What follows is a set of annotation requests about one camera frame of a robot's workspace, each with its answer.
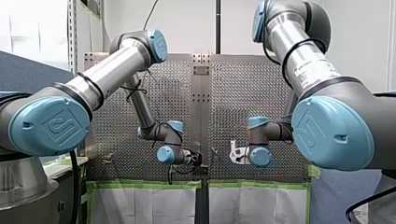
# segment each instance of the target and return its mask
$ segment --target pegboard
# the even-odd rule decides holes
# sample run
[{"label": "pegboard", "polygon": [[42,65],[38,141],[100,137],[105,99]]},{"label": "pegboard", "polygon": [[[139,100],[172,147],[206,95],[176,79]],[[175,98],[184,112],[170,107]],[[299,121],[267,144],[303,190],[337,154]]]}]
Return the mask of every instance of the pegboard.
[{"label": "pegboard", "polygon": [[[108,54],[87,53],[85,68],[102,61]],[[155,119],[180,120],[184,123],[183,147],[191,141],[191,55],[169,56],[165,63],[150,67],[150,73],[139,73],[141,89]],[[138,121],[124,90],[117,90],[94,113],[92,130],[87,138],[86,155],[90,158],[87,177],[90,180],[114,178],[166,181],[169,166],[157,161],[161,142],[137,138]],[[190,175],[174,175],[174,180],[191,180]]]},{"label": "pegboard", "polygon": [[[86,54],[86,69],[106,56]],[[229,159],[232,139],[238,147],[247,145],[250,116],[283,116],[289,89],[278,66],[261,56],[172,54],[150,71],[138,75],[142,88],[148,90],[153,115],[160,121],[184,122],[183,147],[202,151],[209,178],[305,181],[307,166],[293,145],[271,143],[273,163],[267,168],[237,165]],[[94,114],[86,143],[90,180],[166,181],[168,166],[156,160],[161,143],[151,148],[152,142],[137,138],[137,127],[125,92],[116,91]],[[174,179],[192,180],[192,176]]]},{"label": "pegboard", "polygon": [[307,166],[295,145],[271,142],[273,161],[266,168],[234,164],[228,158],[230,140],[237,147],[248,145],[249,117],[282,118],[289,88],[280,67],[261,56],[214,55],[211,60],[210,178],[303,182]]}]

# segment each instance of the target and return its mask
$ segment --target metal pole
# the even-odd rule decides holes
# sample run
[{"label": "metal pole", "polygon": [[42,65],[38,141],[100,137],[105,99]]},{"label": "metal pole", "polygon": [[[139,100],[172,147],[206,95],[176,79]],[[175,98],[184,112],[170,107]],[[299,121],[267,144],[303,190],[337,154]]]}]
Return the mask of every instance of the metal pole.
[{"label": "metal pole", "polygon": [[221,0],[216,0],[216,54],[221,54]]}]

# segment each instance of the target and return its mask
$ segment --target light blue joint cap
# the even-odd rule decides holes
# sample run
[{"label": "light blue joint cap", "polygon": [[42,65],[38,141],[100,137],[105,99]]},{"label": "light blue joint cap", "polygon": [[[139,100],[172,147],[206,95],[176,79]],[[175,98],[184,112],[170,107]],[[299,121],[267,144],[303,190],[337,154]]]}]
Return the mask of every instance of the light blue joint cap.
[{"label": "light blue joint cap", "polygon": [[162,63],[168,57],[168,45],[163,33],[157,29],[148,29],[148,43],[155,63]]},{"label": "light blue joint cap", "polygon": [[142,134],[142,129],[140,127],[137,128],[137,137],[140,139],[145,139]]},{"label": "light blue joint cap", "polygon": [[258,117],[250,117],[250,118],[248,119],[248,122],[247,122],[247,128],[248,128],[249,130],[251,130],[251,129],[260,127],[260,126],[262,126],[262,125],[264,125],[264,124],[267,124],[267,123],[269,123],[269,122],[270,122],[270,120],[269,120],[267,117],[261,117],[261,116],[258,116]]},{"label": "light blue joint cap", "polygon": [[249,154],[250,162],[258,167],[266,167],[271,164],[272,154],[265,147],[256,147]]},{"label": "light blue joint cap", "polygon": [[170,147],[160,147],[157,152],[157,159],[163,164],[173,164],[175,161],[175,154]]},{"label": "light blue joint cap", "polygon": [[264,16],[265,16],[264,13],[265,2],[266,1],[262,1],[257,6],[256,13],[254,14],[251,37],[253,39],[253,42],[255,43],[262,43],[262,29],[264,26]]},{"label": "light blue joint cap", "polygon": [[167,123],[179,133],[183,133],[183,122],[178,120],[169,120]]},{"label": "light blue joint cap", "polygon": [[374,139],[361,116],[329,96],[312,96],[293,112],[297,147],[315,165],[341,171],[365,168],[373,159]]},{"label": "light blue joint cap", "polygon": [[90,118],[76,101],[44,97],[21,108],[8,126],[8,136],[20,152],[57,156],[75,149],[88,133]]}]

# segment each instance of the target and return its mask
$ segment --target white wall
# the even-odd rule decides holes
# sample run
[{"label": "white wall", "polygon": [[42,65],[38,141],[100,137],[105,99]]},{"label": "white wall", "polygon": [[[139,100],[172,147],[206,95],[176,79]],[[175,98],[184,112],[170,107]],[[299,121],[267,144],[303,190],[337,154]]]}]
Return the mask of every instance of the white wall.
[{"label": "white wall", "polygon": [[[153,3],[154,0],[105,0],[109,40],[122,33],[142,30]],[[158,28],[164,33],[170,52],[214,51],[215,1],[160,0],[148,28]]]},{"label": "white wall", "polygon": [[[251,40],[253,17],[260,1],[222,0],[221,53],[262,55],[261,46]],[[105,49],[117,35],[141,30],[153,3],[105,0]],[[216,0],[160,0],[148,27],[164,32],[172,53],[215,52],[215,11]]]},{"label": "white wall", "polygon": [[[253,43],[251,39],[254,13],[261,1],[222,0],[221,53],[263,55],[262,45]],[[322,4],[322,0],[311,2]]]},{"label": "white wall", "polygon": [[[263,55],[251,41],[252,20],[261,0],[223,0],[221,53]],[[390,47],[393,0],[315,0],[332,20],[328,57],[345,76],[363,81],[371,91],[396,89],[396,62]],[[154,0],[105,0],[105,48],[117,35],[141,30]],[[215,0],[159,1],[148,27],[161,29],[172,53],[215,51]]]},{"label": "white wall", "polygon": [[332,20],[329,59],[343,75],[358,77],[374,92],[386,91],[392,75],[392,1],[323,0]]}]

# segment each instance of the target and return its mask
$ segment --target robotic arm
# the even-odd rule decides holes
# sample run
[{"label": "robotic arm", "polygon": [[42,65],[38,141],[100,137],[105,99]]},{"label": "robotic arm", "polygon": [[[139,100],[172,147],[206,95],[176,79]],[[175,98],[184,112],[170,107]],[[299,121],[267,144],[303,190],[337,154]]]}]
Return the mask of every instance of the robotic arm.
[{"label": "robotic arm", "polygon": [[268,141],[293,139],[322,168],[396,168],[396,99],[377,97],[358,79],[342,76],[323,54],[330,37],[330,20],[316,4],[274,0],[258,6],[253,40],[275,53],[295,95],[289,97],[289,125],[249,119],[253,164],[268,161]]},{"label": "robotic arm", "polygon": [[29,97],[5,93],[0,98],[0,155],[22,153],[54,156],[76,148],[86,137],[92,111],[99,109],[115,90],[126,83],[129,100],[140,124],[139,136],[164,141],[160,162],[190,164],[197,155],[180,148],[183,124],[157,123],[146,95],[137,91],[138,71],[145,71],[167,57],[163,34],[147,30],[124,34],[111,46],[111,55],[65,84],[56,83]]}]

